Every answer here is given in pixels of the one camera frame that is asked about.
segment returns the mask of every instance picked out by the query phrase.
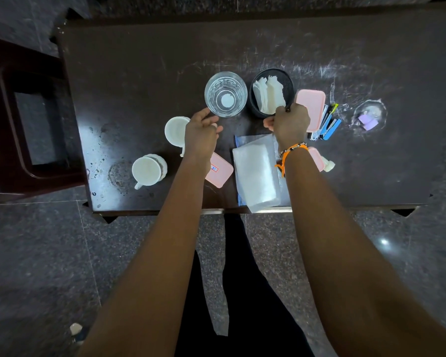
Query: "gray speckled floor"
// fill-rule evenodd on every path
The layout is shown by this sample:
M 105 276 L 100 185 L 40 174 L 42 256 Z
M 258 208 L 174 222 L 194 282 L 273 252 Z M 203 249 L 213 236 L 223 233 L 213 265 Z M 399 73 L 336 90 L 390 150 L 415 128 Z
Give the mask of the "gray speckled floor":
M 56 55 L 47 34 L 54 17 L 68 6 L 84 16 L 116 17 L 390 1 L 413 0 L 90 0 L 90 11 L 86 0 L 0 0 L 0 38 Z M 33 124 L 39 120 L 39 105 L 28 110 L 29 143 L 36 143 L 37 158 L 51 158 L 34 136 L 43 130 Z M 428 205 L 409 218 L 391 211 L 352 215 L 416 298 L 446 326 L 446 115 L 437 117 L 444 128 L 443 151 Z M 82 206 L 85 198 L 84 187 L 77 187 L 0 206 L 0 356 L 73 354 L 68 326 L 94 321 L 154 221 L 120 217 L 106 225 Z M 334 356 L 315 309 L 291 215 L 248 215 L 244 222 L 258 266 L 303 328 L 315 355 Z M 202 217 L 197 250 L 214 328 L 227 334 L 222 216 Z

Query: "purple eraser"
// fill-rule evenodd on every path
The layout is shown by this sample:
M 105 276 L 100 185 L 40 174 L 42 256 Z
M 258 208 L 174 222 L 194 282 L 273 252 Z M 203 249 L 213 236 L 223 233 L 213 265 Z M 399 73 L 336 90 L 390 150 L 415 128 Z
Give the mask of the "purple eraser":
M 362 114 L 359 116 L 359 120 L 363 125 L 365 125 L 368 124 L 370 121 L 372 121 L 373 117 L 368 114 Z
M 373 119 L 372 121 L 369 121 L 367 124 L 363 125 L 363 128 L 365 130 L 370 130 L 373 129 L 374 127 L 376 127 L 378 125 L 378 121 Z

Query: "brown plastic stool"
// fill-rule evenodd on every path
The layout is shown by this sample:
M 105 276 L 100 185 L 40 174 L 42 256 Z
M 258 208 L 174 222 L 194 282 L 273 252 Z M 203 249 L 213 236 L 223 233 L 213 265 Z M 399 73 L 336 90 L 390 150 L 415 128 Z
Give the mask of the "brown plastic stool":
M 15 92 L 50 95 L 51 78 L 64 79 L 60 59 L 0 40 L 0 203 L 85 182 L 81 168 L 33 165 L 30 158 Z

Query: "hand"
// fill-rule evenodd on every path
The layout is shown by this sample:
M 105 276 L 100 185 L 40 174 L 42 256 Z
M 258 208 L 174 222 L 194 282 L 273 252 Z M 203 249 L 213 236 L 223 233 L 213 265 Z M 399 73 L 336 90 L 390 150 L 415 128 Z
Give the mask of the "hand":
M 276 116 L 263 121 L 264 127 L 274 132 L 280 152 L 305 141 L 309 124 L 307 108 L 296 103 L 292 103 L 290 111 L 278 107 Z
M 219 117 L 206 118 L 209 113 L 208 107 L 195 113 L 185 128 L 184 161 L 202 166 L 205 176 L 210 171 L 210 158 L 215 150 L 216 140 L 223 130 L 223 126 L 216 125 Z

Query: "table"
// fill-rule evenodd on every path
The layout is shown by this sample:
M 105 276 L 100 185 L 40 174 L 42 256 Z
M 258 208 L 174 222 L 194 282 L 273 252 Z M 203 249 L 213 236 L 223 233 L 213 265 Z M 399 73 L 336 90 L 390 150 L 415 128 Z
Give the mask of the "table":
M 324 176 L 346 207 L 425 203 L 440 155 L 436 115 L 446 112 L 443 4 L 69 23 L 58 41 L 93 211 L 156 213 L 181 161 L 164 136 L 167 120 L 203 108 L 216 72 L 249 84 L 268 67 L 340 104 L 339 129 L 309 144 L 335 162 Z M 380 100 L 386 116 L 365 132 L 355 116 L 367 100 Z M 247 109 L 221 124 L 215 151 L 229 162 L 235 135 L 268 132 Z M 167 177 L 134 190 L 132 162 L 148 153 L 167 161 Z M 234 176 L 221 189 L 205 182 L 203 208 L 244 212 L 236 196 Z

